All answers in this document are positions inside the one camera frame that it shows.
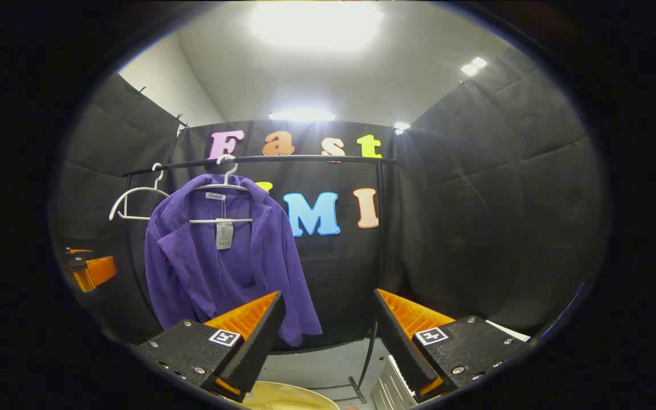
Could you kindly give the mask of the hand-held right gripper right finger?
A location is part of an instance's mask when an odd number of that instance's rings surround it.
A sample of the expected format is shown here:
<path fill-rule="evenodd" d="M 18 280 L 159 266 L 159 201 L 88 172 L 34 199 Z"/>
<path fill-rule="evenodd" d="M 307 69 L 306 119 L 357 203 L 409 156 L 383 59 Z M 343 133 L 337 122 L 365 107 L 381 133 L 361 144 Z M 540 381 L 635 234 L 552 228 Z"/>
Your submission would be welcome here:
<path fill-rule="evenodd" d="M 528 342 L 471 315 L 453 319 L 385 290 L 373 292 L 378 333 L 418 403 L 499 371 Z"/>

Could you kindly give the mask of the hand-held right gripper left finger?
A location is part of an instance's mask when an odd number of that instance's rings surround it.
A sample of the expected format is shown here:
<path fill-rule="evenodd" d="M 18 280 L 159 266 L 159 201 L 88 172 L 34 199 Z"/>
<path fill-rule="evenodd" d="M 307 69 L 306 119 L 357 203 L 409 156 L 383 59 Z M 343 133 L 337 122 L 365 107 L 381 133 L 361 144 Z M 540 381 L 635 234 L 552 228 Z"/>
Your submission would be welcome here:
<path fill-rule="evenodd" d="M 136 345 L 149 368 L 212 395 L 242 402 L 252 391 L 282 322 L 281 291 L 200 323 L 184 319 Z"/>

